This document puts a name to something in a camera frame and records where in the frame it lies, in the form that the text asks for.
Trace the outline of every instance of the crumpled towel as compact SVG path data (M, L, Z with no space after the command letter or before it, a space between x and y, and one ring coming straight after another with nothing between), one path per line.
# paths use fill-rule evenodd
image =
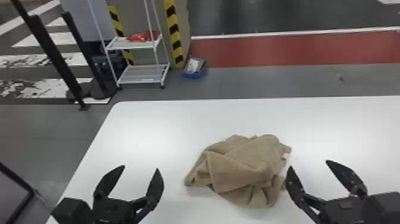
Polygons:
M274 135L233 135L207 147L185 177L241 207L271 207L285 188L279 176L291 148Z

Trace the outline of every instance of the white floor marking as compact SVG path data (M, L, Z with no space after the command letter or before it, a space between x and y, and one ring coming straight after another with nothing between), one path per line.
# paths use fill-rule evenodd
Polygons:
M107 98L107 99L85 98L85 99L83 99L83 102L85 102L85 104L108 104L108 102L110 100L111 100L111 98Z
M88 65L81 52L62 53L61 55L68 66ZM34 68L50 64L51 62L46 54L0 55L0 69Z
M64 19L62 17L56 18L51 23L47 24L48 27L66 26L66 25L67 25L67 23L65 23L65 21L64 21Z
M37 8L29 11L28 13L29 13L29 15L40 15L40 14L43 14L43 13L51 10L52 8L56 7L59 4L60 4L59 0L53 0L51 2L48 2L44 5L41 5ZM21 26L22 24L24 24L24 20L21 17L14 18L6 23L1 24L0 25L0 36L18 26Z
M78 83L91 82L92 78L77 79ZM0 80L2 92L0 96L9 95L15 98L64 99L68 87L62 79L28 80Z
M71 32L50 33L51 39L56 45L75 45L76 41ZM23 48L27 46L40 46L38 40L33 35L29 35L22 41L14 44L13 48Z

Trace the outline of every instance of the blue bin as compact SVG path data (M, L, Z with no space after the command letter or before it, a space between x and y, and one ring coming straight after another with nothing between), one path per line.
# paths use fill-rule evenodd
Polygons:
M182 75L190 79L199 79L205 74L205 70L207 69L207 63L208 61L204 62L203 67L200 69L199 72L191 73L188 71L183 71Z

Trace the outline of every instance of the hazard stripe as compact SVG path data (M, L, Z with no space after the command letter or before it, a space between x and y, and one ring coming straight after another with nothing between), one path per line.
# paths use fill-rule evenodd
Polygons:
M185 65L182 42L179 33L178 18L176 16L175 1L164 0L164 9L167 16L167 26L171 35L171 45L176 68L182 69Z
M117 32L117 35L119 37L124 37L125 36L124 29L122 27L120 17L118 16L117 7L115 7L113 5L109 5L108 12L110 13L110 17L112 20L112 24L114 25L115 32ZM124 55L124 58L129 62L129 64L134 65L133 55L129 50L124 50L123 55Z

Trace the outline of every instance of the white shelf rack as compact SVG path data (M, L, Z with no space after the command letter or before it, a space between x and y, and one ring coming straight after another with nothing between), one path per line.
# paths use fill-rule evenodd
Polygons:
M169 71L171 64L170 64L170 60L168 57L165 39L163 38L162 34L158 35L157 38L155 38L155 36L153 36L153 32L152 32L153 28L151 25L149 8L148 8L148 3L147 3L148 1L149 0L143 0L151 41L143 41L143 42L142 41L128 41L125 37L116 36L106 46L103 35L101 33L101 30L100 30L100 27L98 24L98 21L97 21L97 18L96 18L96 15L93 10L91 0L87 0L87 3L90 8L90 13L93 16L97 32L99 33L102 46L105 50L105 55L107 57L108 64L110 65L110 70L111 70L112 76L118 87L120 87L121 84L129 84L129 83L159 83L160 87L164 88L165 77L167 76L167 73ZM157 22L157 26L158 26L158 33L161 33L162 30L161 30L161 26L160 26L160 20L158 18L154 0L151 0L151 4L152 4L153 13L155 15L155 19ZM160 42L162 42L162 44L164 45L164 53L165 53L165 57L167 59L167 64L160 64L160 62L158 60L157 47L159 46ZM124 51L124 50L135 50L135 49L152 49L153 53L154 53L155 64L149 64L149 65L145 65L145 66L135 66L135 65L131 66L131 65L129 65L129 62L127 61L128 66L125 68L124 72L122 72L120 78L117 79L117 75L115 73L115 70L114 70L113 64L111 62L108 51L116 51L116 50Z
M126 38L114 38L106 47L107 51L115 50L133 50L133 49L151 49L157 48L160 44L160 40L163 38L162 35L158 35L156 41L128 41Z

